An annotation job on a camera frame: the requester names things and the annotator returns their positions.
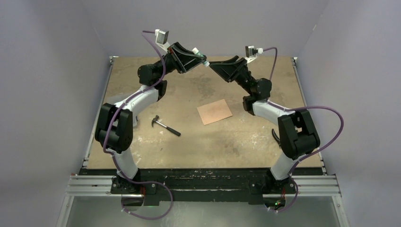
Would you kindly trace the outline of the green white glue stick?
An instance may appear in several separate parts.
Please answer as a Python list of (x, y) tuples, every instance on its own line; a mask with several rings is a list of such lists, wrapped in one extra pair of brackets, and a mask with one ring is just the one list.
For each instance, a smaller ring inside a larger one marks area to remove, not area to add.
[(207, 60), (207, 57), (203, 55), (196, 47), (192, 49), (192, 52), (201, 58), (201, 63), (205, 66), (208, 67), (210, 65), (210, 62)]

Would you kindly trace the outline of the brown envelope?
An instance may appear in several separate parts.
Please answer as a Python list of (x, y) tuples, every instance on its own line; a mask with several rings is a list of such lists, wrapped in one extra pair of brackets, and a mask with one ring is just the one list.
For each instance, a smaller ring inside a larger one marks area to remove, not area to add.
[(233, 116), (225, 99), (197, 107), (203, 125)]

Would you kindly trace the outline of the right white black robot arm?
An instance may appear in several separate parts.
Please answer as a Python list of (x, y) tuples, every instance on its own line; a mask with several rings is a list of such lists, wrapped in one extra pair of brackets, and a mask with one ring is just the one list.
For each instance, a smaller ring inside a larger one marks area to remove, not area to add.
[(254, 78), (247, 63), (245, 58), (235, 56), (226, 61), (212, 61), (209, 66), (224, 81), (236, 82), (248, 93), (243, 97), (246, 112), (277, 125), (282, 153), (270, 168), (265, 185), (270, 192), (278, 192), (300, 157), (320, 146), (320, 138), (309, 111), (291, 111), (271, 102), (272, 82), (266, 78)]

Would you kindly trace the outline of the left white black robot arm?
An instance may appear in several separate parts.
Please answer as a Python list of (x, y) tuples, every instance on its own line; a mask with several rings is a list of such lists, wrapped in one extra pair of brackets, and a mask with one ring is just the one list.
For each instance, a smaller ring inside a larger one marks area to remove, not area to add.
[(116, 104), (105, 103), (101, 106), (95, 140), (101, 144), (103, 152), (112, 157), (117, 174), (124, 178), (122, 186), (128, 193), (136, 193), (141, 187), (141, 180), (135, 177), (139, 169), (130, 151), (136, 117), (165, 95), (166, 74), (173, 71), (186, 73), (205, 63), (207, 57), (197, 48), (190, 51), (176, 42), (166, 48), (165, 55), (160, 56), (159, 61), (138, 68), (141, 86), (136, 92)]

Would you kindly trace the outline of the small black hammer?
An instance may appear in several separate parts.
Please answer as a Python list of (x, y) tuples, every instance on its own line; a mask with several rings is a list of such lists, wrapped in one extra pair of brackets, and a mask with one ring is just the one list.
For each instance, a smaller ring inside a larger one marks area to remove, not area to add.
[(158, 115), (156, 115), (156, 116), (152, 119), (152, 121), (151, 121), (151, 126), (154, 127), (154, 124), (155, 124), (155, 123), (158, 124), (158, 125), (160, 125), (160, 126), (162, 126), (162, 127), (164, 127), (166, 130), (168, 130), (168, 131), (171, 132), (172, 134), (174, 134), (174, 135), (176, 135), (176, 136), (178, 136), (178, 137), (181, 136), (181, 133), (180, 133), (180, 132), (178, 132), (178, 131), (172, 129), (171, 127), (168, 127), (168, 126), (162, 124), (162, 123), (159, 121), (159, 116), (158, 116)]

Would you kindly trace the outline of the clear plastic organizer box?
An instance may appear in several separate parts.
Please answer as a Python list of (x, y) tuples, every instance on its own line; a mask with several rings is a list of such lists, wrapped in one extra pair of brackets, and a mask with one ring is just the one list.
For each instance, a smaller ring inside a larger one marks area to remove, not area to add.
[(138, 117), (137, 116), (133, 116), (132, 125), (133, 125), (133, 128), (136, 128), (138, 126)]

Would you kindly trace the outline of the black handled pliers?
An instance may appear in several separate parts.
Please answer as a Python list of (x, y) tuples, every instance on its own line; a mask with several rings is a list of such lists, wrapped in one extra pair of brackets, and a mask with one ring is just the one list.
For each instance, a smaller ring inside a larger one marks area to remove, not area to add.
[(273, 139), (277, 142), (278, 146), (281, 147), (280, 138), (274, 129), (271, 130), (271, 134), (272, 134)]

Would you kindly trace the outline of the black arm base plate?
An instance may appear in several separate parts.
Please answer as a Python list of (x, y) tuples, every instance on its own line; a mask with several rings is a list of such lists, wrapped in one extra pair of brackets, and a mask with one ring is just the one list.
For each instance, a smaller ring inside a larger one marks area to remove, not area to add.
[(111, 194), (138, 195), (146, 206), (170, 200), (274, 206), (296, 191), (290, 179), (275, 180), (269, 168), (142, 168), (134, 181), (112, 177)]

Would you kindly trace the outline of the aluminium frame rail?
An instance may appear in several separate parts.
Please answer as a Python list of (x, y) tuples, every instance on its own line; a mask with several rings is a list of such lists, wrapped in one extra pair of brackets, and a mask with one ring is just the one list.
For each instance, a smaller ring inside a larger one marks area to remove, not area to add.
[[(73, 175), (66, 189), (67, 196), (122, 196), (140, 198), (140, 192), (115, 192), (117, 185), (112, 182), (113, 176)], [(334, 175), (295, 175), (298, 185), (298, 196), (313, 197), (341, 196), (340, 187)]]

